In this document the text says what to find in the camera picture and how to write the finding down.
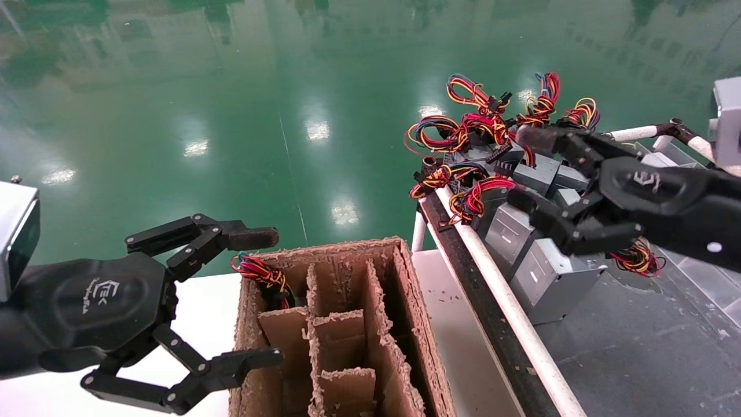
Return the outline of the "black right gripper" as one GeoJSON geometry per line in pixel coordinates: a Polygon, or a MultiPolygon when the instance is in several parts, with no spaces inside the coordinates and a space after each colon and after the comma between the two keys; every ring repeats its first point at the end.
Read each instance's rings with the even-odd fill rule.
{"type": "Polygon", "coordinates": [[[600,192],[561,207],[517,185],[507,201],[565,255],[614,253],[641,235],[673,253],[730,271],[740,269],[740,180],[719,170],[657,168],[637,151],[590,130],[521,126],[524,148],[559,154],[600,192]]]}

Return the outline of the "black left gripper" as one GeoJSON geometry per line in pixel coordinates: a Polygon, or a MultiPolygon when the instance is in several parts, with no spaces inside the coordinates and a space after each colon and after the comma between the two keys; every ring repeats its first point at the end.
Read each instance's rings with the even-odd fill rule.
{"type": "Polygon", "coordinates": [[[252,370],[280,366],[284,356],[264,348],[204,359],[167,325],[178,302],[172,280],[193,277],[223,251],[272,248],[279,240],[275,227],[251,229],[198,213],[126,237],[124,258],[30,266],[15,288],[15,373],[76,372],[103,362],[81,380],[96,398],[187,414],[209,394],[243,385],[252,370]],[[153,259],[174,249],[166,269],[153,259]],[[158,344],[188,370],[182,382],[167,387],[118,377],[158,344]]]}

